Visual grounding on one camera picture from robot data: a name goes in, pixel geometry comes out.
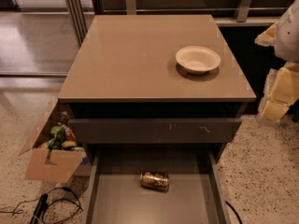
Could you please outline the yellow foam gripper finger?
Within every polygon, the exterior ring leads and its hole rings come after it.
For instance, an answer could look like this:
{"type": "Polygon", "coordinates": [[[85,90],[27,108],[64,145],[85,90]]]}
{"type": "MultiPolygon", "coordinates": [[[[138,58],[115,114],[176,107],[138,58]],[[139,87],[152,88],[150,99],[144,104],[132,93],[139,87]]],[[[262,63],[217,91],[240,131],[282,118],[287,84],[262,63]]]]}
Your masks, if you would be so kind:
{"type": "Polygon", "coordinates": [[[263,47],[274,46],[277,26],[278,24],[276,22],[273,23],[255,38],[254,43],[263,47]]]}
{"type": "Polygon", "coordinates": [[[298,99],[299,63],[286,62],[278,70],[269,71],[258,107],[259,115],[262,119],[279,121],[298,99]]]}

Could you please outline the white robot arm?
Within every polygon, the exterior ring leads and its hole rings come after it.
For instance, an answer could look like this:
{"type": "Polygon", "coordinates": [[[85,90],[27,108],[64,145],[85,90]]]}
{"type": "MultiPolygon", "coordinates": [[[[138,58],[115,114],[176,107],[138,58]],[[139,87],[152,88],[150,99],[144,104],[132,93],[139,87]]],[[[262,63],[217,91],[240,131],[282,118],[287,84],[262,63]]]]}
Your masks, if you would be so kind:
{"type": "Polygon", "coordinates": [[[295,0],[280,19],[255,38],[263,47],[273,47],[285,61],[278,71],[270,71],[259,105],[262,119],[281,120],[299,99],[299,0],[295,0]]]}

